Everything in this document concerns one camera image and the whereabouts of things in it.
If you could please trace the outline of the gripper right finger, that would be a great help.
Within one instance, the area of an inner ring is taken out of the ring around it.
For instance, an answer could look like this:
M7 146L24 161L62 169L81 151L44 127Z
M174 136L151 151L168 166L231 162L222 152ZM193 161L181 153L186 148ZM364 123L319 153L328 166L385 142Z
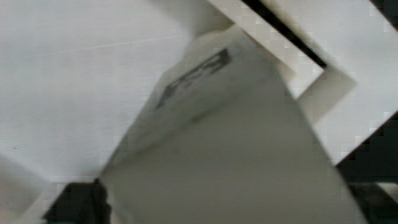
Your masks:
M374 183L348 184L367 224L398 224L398 202Z

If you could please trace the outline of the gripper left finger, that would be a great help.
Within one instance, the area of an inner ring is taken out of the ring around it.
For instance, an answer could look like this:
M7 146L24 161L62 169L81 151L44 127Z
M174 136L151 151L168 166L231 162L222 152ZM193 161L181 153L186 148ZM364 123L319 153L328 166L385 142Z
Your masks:
M99 180L69 183L42 215L44 224L110 224L111 207Z

